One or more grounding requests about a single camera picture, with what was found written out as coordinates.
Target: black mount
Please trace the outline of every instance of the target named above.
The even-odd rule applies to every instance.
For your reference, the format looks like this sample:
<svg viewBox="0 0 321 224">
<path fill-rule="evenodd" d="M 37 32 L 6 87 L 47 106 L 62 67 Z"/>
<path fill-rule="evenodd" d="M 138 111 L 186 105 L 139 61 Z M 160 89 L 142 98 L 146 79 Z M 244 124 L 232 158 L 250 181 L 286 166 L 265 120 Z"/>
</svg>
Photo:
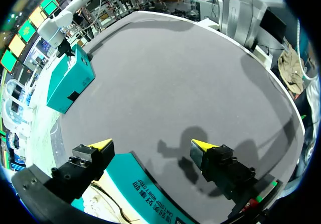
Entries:
<svg viewBox="0 0 321 224">
<path fill-rule="evenodd" d="M 71 46 L 66 39 L 58 46 L 57 57 L 61 57 L 64 53 L 66 53 L 66 56 L 68 57 L 75 56 L 75 53 L 71 50 Z"/>
</svg>

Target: beige cloth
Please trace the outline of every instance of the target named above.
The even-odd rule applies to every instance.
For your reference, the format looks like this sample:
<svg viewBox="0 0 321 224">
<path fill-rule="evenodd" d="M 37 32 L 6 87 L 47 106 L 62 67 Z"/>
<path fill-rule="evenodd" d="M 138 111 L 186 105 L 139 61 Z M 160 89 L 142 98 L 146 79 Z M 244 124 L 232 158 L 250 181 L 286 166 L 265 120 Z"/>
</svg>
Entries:
<svg viewBox="0 0 321 224">
<path fill-rule="evenodd" d="M 295 94 L 303 92 L 303 73 L 300 67 L 298 55 L 288 43 L 289 51 L 283 51 L 278 59 L 277 65 L 282 80 L 287 88 Z"/>
</svg>

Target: green light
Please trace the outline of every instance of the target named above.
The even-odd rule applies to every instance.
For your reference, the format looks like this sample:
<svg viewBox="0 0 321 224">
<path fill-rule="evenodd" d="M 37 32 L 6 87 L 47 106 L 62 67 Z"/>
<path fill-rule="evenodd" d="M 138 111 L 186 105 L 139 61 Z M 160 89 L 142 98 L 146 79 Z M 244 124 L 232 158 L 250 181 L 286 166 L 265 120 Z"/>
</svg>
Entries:
<svg viewBox="0 0 321 224">
<path fill-rule="evenodd" d="M 258 196 L 255 198 L 255 200 L 256 200 L 258 203 L 260 203 L 260 202 L 263 200 L 263 198 L 258 195 Z"/>
</svg>

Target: monitor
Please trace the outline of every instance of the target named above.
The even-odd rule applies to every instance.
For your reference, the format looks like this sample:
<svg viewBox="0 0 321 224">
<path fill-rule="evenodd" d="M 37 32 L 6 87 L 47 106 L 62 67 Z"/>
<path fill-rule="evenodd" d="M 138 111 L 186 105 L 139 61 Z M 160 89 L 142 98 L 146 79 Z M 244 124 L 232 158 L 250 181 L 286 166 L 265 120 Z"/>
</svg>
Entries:
<svg viewBox="0 0 321 224">
<path fill-rule="evenodd" d="M 8 72 L 12 72 L 16 61 L 17 60 L 13 56 L 13 54 L 10 51 L 6 50 L 0 62 Z"/>
<path fill-rule="evenodd" d="M 31 22 L 39 28 L 39 26 L 44 22 L 44 20 L 47 18 L 46 14 L 44 12 L 41 12 L 40 7 L 37 7 L 34 12 L 29 16 L 29 19 Z"/>
<path fill-rule="evenodd" d="M 279 43 L 283 42 L 286 24 L 270 10 L 266 10 L 260 27 L 271 34 Z"/>
<path fill-rule="evenodd" d="M 9 44 L 9 49 L 15 54 L 16 57 L 19 58 L 25 46 L 26 45 L 20 39 L 20 37 L 18 35 L 15 35 L 15 37 L 12 39 L 12 41 Z"/>
<path fill-rule="evenodd" d="M 31 37 L 36 32 L 36 29 L 30 24 L 30 20 L 27 20 L 19 29 L 20 36 L 26 41 L 29 42 Z"/>
<path fill-rule="evenodd" d="M 58 2 L 56 0 L 44 0 L 41 2 L 40 6 L 45 9 L 48 15 L 51 15 L 56 8 L 58 8 Z"/>
</svg>

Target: white pipe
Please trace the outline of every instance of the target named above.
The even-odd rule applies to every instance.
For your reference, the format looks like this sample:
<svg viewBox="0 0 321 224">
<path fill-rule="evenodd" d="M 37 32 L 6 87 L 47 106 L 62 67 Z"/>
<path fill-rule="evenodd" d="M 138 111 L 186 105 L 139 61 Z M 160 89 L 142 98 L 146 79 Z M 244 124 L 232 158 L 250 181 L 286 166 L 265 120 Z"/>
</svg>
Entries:
<svg viewBox="0 0 321 224">
<path fill-rule="evenodd" d="M 300 56 L 300 21 L 299 19 L 297 19 L 297 32 L 296 32 L 296 50 L 297 50 L 297 55 L 299 57 L 299 63 L 300 63 L 300 67 L 301 67 L 301 70 L 302 70 L 302 74 L 304 76 L 304 78 L 306 78 L 307 80 L 309 81 L 312 81 L 314 79 L 317 78 L 317 75 L 314 76 L 314 77 L 309 77 L 305 72 L 304 72 L 304 69 L 302 67 L 302 63 L 301 63 L 301 56 Z"/>
</svg>

